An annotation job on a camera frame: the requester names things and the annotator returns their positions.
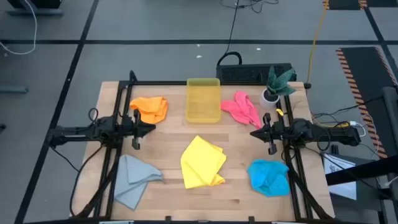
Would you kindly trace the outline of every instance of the towel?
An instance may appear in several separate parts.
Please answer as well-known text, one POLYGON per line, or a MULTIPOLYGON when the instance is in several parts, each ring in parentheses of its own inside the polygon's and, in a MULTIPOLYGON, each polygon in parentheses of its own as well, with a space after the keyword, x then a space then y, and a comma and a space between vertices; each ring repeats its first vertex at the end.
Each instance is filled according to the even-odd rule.
POLYGON ((123 155, 119 159, 114 199, 135 210, 149 181, 163 180, 162 173, 139 159, 123 155))
POLYGON ((223 100, 221 109, 227 111, 239 123, 253 124, 257 129, 261 128, 261 121, 257 109, 243 91, 237 91, 233 100, 223 100))
POLYGON ((226 160, 223 149, 196 136, 181 157, 186 189, 225 183, 218 171, 226 160))
POLYGON ((289 168, 279 161, 255 160, 248 168, 252 188, 266 196, 289 194, 286 173, 289 168))
POLYGON ((167 100, 162 96, 152 98, 138 97, 130 102, 130 108, 139 110, 141 121, 155 124, 165 119, 168 104, 167 100))

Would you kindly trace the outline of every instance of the yellow plastic container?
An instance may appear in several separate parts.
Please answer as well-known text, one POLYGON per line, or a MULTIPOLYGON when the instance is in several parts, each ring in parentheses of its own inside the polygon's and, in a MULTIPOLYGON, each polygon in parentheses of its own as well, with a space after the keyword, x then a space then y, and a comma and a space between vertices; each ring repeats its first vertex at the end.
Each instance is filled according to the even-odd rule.
POLYGON ((192 123, 215 123, 221 119, 221 87, 218 78, 187 80, 185 117, 192 123))

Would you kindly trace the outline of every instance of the white paper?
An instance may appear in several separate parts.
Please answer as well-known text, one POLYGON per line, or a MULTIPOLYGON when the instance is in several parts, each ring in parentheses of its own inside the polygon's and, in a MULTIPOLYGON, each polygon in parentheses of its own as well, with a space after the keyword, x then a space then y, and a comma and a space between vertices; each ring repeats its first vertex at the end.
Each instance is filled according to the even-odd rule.
MULTIPOLYGON (((325 157, 329 158, 334 163, 338 164, 344 169, 352 168, 355 166, 355 163, 340 159, 328 154, 324 154, 325 157)), ((329 174, 332 172, 340 171, 341 168, 336 166, 334 163, 330 162, 328 159, 323 160, 323 165, 325 168, 325 174, 329 174)), ((337 184, 329 186, 329 192, 332 194, 337 194, 346 198, 350 198, 356 200, 356 182, 349 182, 345 184, 337 184)))

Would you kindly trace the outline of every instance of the orange cloth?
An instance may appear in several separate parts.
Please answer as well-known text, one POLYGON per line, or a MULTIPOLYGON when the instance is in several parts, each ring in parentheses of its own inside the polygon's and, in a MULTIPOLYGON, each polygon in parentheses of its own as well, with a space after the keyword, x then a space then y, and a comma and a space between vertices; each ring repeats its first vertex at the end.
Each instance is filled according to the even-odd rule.
POLYGON ((131 109, 138 109, 141 121, 155 124, 165 119, 167 114, 167 100, 162 97, 143 98, 138 97, 130 102, 131 109))

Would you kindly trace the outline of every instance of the pink cloth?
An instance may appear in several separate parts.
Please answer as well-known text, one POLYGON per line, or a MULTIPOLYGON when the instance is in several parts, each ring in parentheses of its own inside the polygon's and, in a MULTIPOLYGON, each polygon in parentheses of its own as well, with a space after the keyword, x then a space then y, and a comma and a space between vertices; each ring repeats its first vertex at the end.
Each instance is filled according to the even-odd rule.
POLYGON ((240 123, 253 124, 256 128, 261 128, 261 121, 257 109, 250 102, 248 95, 243 91, 237 91, 233 100, 223 100, 221 109, 227 111, 240 123))

